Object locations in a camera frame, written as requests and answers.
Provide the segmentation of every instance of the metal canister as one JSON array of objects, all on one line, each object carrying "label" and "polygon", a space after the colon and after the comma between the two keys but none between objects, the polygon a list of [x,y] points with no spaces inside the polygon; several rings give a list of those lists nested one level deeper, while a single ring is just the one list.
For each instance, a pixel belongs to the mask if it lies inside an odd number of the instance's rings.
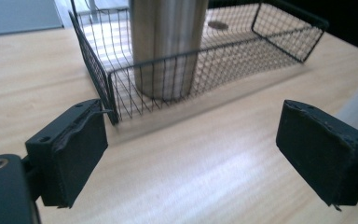
[{"label": "metal canister", "polygon": [[[130,0],[132,53],[135,64],[172,57],[200,48],[208,0]],[[144,95],[164,100],[188,95],[197,53],[134,67]]]}]

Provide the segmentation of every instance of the metal mesh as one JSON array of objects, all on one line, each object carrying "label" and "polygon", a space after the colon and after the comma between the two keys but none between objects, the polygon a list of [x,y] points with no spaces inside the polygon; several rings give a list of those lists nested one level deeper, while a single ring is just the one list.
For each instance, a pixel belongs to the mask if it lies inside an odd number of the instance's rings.
[{"label": "metal mesh", "polygon": [[238,3],[207,11],[199,50],[134,64],[127,8],[77,12],[72,19],[84,61],[104,107],[113,111],[109,118],[114,124],[238,78],[303,63],[327,26],[280,1]]}]

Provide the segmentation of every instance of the light wood surface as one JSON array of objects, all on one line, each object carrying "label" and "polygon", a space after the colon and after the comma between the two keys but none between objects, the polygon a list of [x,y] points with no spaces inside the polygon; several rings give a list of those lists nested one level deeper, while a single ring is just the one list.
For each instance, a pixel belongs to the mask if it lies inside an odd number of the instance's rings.
[{"label": "light wood surface", "polygon": [[[324,35],[304,65],[117,127],[106,120],[110,146],[74,207],[39,200],[42,221],[358,223],[358,205],[327,207],[275,146],[284,99],[335,114],[357,89],[358,49]],[[73,30],[0,36],[0,154],[25,156],[28,138],[97,97]],[[197,113],[171,120],[189,110]]]}]

